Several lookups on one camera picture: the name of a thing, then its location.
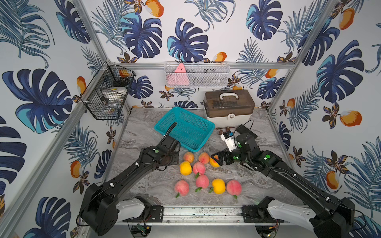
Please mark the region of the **yellow red peach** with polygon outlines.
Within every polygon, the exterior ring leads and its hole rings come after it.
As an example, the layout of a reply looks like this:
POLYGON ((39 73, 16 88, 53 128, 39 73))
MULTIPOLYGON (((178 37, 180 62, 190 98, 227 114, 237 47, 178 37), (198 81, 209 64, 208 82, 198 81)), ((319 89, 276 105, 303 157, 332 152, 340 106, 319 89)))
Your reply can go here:
POLYGON ((220 167, 220 165, 213 158, 209 159, 209 163, 214 168, 219 168, 220 167))

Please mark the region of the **teal plastic basket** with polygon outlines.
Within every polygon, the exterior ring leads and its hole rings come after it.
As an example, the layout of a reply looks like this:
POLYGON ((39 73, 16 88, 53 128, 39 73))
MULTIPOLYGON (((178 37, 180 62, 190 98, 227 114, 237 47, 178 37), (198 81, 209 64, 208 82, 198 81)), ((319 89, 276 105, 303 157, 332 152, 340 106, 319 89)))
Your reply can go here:
POLYGON ((154 129, 164 135, 173 123, 176 126, 170 136, 191 152, 200 151, 215 129, 213 122, 180 107, 174 107, 167 112, 154 129))

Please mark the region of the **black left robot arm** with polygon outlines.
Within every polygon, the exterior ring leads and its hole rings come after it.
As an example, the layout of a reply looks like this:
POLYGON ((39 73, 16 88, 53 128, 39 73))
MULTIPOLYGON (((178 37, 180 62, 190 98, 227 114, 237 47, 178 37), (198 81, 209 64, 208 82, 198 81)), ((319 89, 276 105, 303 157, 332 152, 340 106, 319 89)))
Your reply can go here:
POLYGON ((109 232, 115 224, 127 219, 145 218, 149 203, 143 198, 121 200, 147 174, 179 163, 180 142, 165 136, 156 146, 140 151, 139 158, 119 175, 101 185, 91 184, 79 210, 81 218, 98 236, 109 232))

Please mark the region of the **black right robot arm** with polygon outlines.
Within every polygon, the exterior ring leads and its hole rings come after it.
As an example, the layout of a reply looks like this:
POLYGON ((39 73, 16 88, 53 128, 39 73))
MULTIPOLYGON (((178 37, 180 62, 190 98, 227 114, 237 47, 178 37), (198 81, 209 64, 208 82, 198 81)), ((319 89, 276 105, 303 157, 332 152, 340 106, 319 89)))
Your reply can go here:
POLYGON ((257 205, 243 207, 245 222, 286 221, 308 229, 318 238, 348 238, 354 225, 355 205, 348 198, 339 199, 310 183, 290 168, 279 156, 260 150, 249 133, 235 139, 235 147, 211 156, 218 165, 239 163, 280 183, 304 202, 304 206, 282 203, 265 197, 257 205))

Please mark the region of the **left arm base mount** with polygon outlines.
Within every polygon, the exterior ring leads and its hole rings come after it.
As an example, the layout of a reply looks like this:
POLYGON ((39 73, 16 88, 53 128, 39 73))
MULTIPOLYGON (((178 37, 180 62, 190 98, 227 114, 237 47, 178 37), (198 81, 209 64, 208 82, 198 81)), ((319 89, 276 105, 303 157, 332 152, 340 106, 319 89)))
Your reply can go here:
POLYGON ((123 223, 162 223, 164 206, 149 205, 145 207, 142 214, 137 218, 123 220, 123 223))

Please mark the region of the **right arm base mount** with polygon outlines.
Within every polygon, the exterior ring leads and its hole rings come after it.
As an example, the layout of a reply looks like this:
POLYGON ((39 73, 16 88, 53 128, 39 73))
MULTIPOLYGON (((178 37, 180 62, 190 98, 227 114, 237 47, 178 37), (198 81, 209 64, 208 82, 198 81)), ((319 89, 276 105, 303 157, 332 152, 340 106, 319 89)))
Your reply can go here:
POLYGON ((284 221, 281 219, 273 218, 268 209, 268 204, 258 204, 258 205, 243 205, 242 206, 242 217, 245 223, 276 223, 284 221))

